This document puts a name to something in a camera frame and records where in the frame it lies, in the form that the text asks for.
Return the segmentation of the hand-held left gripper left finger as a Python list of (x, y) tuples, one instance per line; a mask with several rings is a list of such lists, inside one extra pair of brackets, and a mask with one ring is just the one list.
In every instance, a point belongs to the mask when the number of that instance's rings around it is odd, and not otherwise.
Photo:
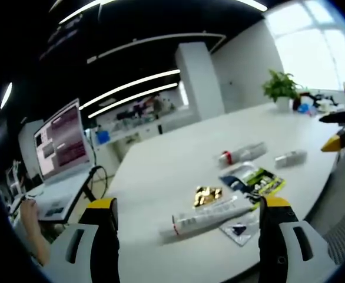
[(42, 268), (49, 282), (120, 282), (117, 208), (116, 198), (91, 202), (53, 241)]

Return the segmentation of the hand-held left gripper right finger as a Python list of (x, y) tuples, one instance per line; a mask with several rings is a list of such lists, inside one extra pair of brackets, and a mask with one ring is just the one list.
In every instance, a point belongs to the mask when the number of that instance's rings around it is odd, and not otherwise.
[(259, 282), (327, 282), (337, 269), (327, 241), (280, 197), (260, 200), (258, 247)]

